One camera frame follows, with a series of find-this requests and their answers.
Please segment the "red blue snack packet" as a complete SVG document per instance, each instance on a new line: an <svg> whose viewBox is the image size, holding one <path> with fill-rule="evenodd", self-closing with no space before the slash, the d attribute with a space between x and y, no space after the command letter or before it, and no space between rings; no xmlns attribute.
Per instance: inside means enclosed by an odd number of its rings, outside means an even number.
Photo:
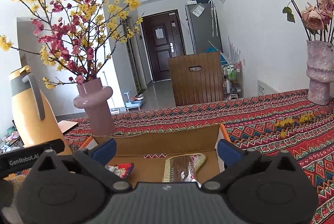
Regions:
<svg viewBox="0 0 334 224"><path fill-rule="evenodd" d="M105 168L122 179L126 179L134 168L134 163L120 164L115 166L106 165Z"/></svg>

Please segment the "large cream striped snack bag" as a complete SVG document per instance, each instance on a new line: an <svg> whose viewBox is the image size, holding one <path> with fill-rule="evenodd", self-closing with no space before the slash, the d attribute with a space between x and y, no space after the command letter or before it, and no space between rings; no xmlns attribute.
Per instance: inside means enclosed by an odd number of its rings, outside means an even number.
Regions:
<svg viewBox="0 0 334 224"><path fill-rule="evenodd" d="M197 180L196 173L206 161L206 155L184 154L173 156L165 161L163 183L188 183L195 182L199 186L201 184Z"/></svg>

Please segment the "red cardboard pumpkin box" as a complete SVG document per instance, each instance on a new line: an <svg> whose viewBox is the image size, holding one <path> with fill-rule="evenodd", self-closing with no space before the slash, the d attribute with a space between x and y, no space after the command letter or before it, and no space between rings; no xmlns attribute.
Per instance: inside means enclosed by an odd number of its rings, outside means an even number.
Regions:
<svg viewBox="0 0 334 224"><path fill-rule="evenodd" d="M135 186L138 182L162 182L166 159L203 153L206 160L196 172L200 183L224 170L217 155L217 142L230 140L223 124L178 132L149 132L140 135L115 136L117 152L108 165L133 163L134 169L127 180Z"/></svg>

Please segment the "patterned red tablecloth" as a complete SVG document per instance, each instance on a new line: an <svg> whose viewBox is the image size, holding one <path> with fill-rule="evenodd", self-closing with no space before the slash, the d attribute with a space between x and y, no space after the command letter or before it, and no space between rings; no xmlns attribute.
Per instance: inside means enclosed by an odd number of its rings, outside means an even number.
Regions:
<svg viewBox="0 0 334 224"><path fill-rule="evenodd" d="M286 138L277 120L313 112ZM311 103L296 90L116 117L115 136L178 132L223 124L233 145L261 153L232 183L102 184L72 154L45 150L25 176L1 181L9 223L333 223L333 103Z"/></svg>

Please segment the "pink glass vase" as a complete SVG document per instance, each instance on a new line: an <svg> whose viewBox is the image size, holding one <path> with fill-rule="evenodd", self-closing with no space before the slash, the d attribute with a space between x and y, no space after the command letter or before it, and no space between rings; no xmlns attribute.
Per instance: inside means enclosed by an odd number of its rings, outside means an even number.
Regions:
<svg viewBox="0 0 334 224"><path fill-rule="evenodd" d="M78 109L84 109L94 136L109 136L115 126L108 99L113 95L109 86L103 86L100 78L78 84L79 95L73 100Z"/></svg>

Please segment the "fallen yellow petals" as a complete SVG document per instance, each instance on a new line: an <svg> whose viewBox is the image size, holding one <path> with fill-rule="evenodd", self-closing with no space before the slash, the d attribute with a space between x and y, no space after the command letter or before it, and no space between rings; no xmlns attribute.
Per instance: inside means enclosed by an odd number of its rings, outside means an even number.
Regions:
<svg viewBox="0 0 334 224"><path fill-rule="evenodd" d="M314 119L315 115L313 112L304 113L299 117L288 117L283 120L277 120L275 128L279 133L279 137L284 139L288 136L288 132L292 131L296 126L312 122Z"/></svg>

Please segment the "wooden slatted chair back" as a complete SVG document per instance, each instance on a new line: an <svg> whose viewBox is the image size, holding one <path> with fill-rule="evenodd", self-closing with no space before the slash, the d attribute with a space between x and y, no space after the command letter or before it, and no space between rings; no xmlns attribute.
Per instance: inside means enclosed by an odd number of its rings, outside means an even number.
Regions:
<svg viewBox="0 0 334 224"><path fill-rule="evenodd" d="M219 52L171 57L168 66L176 106L224 99Z"/></svg>

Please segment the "textured mauve ceramic vase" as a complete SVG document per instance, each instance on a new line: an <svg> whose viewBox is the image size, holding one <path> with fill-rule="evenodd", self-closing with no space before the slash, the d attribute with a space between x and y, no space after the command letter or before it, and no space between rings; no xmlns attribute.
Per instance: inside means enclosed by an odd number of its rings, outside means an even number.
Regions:
<svg viewBox="0 0 334 224"><path fill-rule="evenodd" d="M333 51L327 42L307 40L307 69L309 77L308 100L317 105L327 105L330 83L333 82Z"/></svg>

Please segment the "grey refrigerator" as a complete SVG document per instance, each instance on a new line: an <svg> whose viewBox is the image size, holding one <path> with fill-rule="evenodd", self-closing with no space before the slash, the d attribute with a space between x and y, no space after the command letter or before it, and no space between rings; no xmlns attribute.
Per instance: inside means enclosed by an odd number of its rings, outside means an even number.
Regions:
<svg viewBox="0 0 334 224"><path fill-rule="evenodd" d="M212 3L186 4L185 10L194 53L205 53L210 48L221 52L221 37Z"/></svg>

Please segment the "pink yellow blossom branches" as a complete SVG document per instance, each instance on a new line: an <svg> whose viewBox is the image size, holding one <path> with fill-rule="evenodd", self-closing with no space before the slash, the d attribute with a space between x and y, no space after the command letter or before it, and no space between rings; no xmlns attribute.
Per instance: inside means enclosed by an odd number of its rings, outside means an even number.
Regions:
<svg viewBox="0 0 334 224"><path fill-rule="evenodd" d="M115 48L139 33L139 17L126 25L129 12L140 0L12 0L22 3L32 15L33 34L41 49L36 53L43 64L67 70L68 84L82 85L97 79Z"/></svg>

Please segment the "dark brown entrance door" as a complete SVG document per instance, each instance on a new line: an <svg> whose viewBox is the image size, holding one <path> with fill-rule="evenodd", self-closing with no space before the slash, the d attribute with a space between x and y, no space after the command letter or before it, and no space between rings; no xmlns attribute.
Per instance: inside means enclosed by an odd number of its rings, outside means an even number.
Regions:
<svg viewBox="0 0 334 224"><path fill-rule="evenodd" d="M186 54L177 10L145 16L142 29L153 81L170 78L168 59Z"/></svg>

